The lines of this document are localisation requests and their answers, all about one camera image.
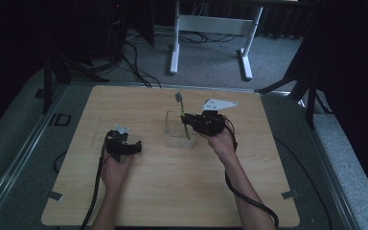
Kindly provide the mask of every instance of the transparent container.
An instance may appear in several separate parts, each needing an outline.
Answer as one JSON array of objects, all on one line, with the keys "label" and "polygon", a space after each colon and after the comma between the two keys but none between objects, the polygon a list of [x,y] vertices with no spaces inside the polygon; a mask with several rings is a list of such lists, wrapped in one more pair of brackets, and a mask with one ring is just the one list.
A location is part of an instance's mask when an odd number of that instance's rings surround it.
[{"label": "transparent container", "polygon": [[167,111],[165,124],[166,147],[172,149],[191,149],[196,141],[196,132],[187,125],[190,140],[187,138],[179,112]]}]

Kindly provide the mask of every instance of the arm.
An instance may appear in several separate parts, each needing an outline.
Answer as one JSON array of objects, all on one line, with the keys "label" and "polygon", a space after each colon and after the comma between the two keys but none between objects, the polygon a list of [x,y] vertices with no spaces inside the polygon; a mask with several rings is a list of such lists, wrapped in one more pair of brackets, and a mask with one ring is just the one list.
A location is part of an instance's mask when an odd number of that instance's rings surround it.
[{"label": "arm", "polygon": [[[208,140],[208,144],[217,154],[220,162],[225,167],[225,171],[233,187],[240,193],[262,203],[259,195],[256,193],[246,173],[243,170],[241,162],[235,153],[235,147],[231,133],[225,129],[220,134],[209,137],[200,134]],[[247,203],[235,195],[238,213],[241,219],[243,229],[275,229],[270,214]]]},{"label": "arm", "polygon": [[106,150],[103,153],[103,168],[101,170],[101,178],[106,187],[105,197],[101,204],[100,211],[95,217],[92,229],[114,229],[115,215],[118,205],[118,197],[121,192],[127,170],[133,159],[133,155],[129,155],[124,162],[119,163],[112,157],[108,158],[109,154]]}]

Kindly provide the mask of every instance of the metal stand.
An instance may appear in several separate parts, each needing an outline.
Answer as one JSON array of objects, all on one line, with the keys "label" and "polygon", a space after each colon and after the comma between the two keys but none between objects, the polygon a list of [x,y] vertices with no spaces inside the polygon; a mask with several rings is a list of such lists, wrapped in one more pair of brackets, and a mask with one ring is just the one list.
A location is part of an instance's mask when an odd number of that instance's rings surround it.
[{"label": "metal stand", "polygon": [[178,43],[180,31],[218,33],[225,35],[244,35],[247,41],[241,49],[241,62],[243,65],[244,76],[248,80],[253,79],[252,70],[249,62],[249,51],[259,25],[263,7],[258,7],[253,20],[239,20],[231,18],[217,18],[207,16],[193,16],[180,14],[180,3],[175,2],[174,20],[174,45],[172,47],[172,63],[170,73],[176,74],[178,69],[178,56],[180,44]]},{"label": "metal stand", "polygon": [[107,79],[103,79],[88,70],[84,66],[76,63],[68,56],[63,54],[57,47],[53,44],[52,50],[44,63],[44,107],[42,113],[45,114],[52,104],[53,95],[53,83],[52,83],[52,73],[55,74],[57,80],[61,84],[68,84],[71,81],[71,77],[67,70],[67,65],[72,66],[77,71],[83,73],[88,78],[93,81],[99,82],[109,82]]},{"label": "metal stand", "polygon": [[269,86],[256,89],[256,93],[266,94],[269,93],[287,83],[292,81],[297,81],[297,83],[292,88],[289,96],[295,100],[300,101],[307,91],[309,91],[309,98],[307,104],[307,113],[306,113],[306,121],[311,128],[313,126],[313,112],[314,112],[314,104],[315,104],[315,96],[316,96],[316,89],[318,86],[318,71],[313,68],[308,68],[305,71],[299,71],[295,74],[285,74],[285,77],[282,80],[279,80]]}]

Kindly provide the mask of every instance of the handheld controller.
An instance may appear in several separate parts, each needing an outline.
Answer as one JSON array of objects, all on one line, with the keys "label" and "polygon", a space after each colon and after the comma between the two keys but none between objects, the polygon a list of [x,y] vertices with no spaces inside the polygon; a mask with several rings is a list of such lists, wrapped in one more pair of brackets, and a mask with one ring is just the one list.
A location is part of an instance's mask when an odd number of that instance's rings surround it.
[{"label": "handheld controller", "polygon": [[225,128],[225,118],[216,110],[204,110],[202,115],[185,113],[184,117],[181,117],[181,122],[207,136],[215,136]]},{"label": "handheld controller", "polygon": [[127,133],[121,134],[117,130],[108,131],[103,141],[103,150],[106,148],[106,151],[118,162],[121,160],[121,155],[131,155],[141,152],[142,142],[138,141],[136,144],[129,145],[127,143],[127,136]]}]

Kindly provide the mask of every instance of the wooden table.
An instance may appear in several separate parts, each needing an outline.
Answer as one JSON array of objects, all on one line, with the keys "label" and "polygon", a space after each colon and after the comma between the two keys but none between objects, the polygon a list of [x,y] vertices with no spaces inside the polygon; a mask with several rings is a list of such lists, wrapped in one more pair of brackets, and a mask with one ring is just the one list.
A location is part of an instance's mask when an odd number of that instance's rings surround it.
[{"label": "wooden table", "polygon": [[[168,149],[166,111],[180,110],[177,89],[95,86],[81,115],[59,172],[54,192],[42,215],[46,225],[81,225],[94,192],[101,146],[115,124],[130,127],[127,141],[142,141],[120,198],[116,225],[241,226],[234,195],[224,181],[224,168],[205,139],[192,149]],[[235,126],[237,155],[264,204],[280,226],[296,226],[299,217],[276,149],[260,96],[249,92],[179,89],[186,112],[201,113],[207,99],[234,101],[219,113]],[[104,197],[101,182],[92,223]]]}]

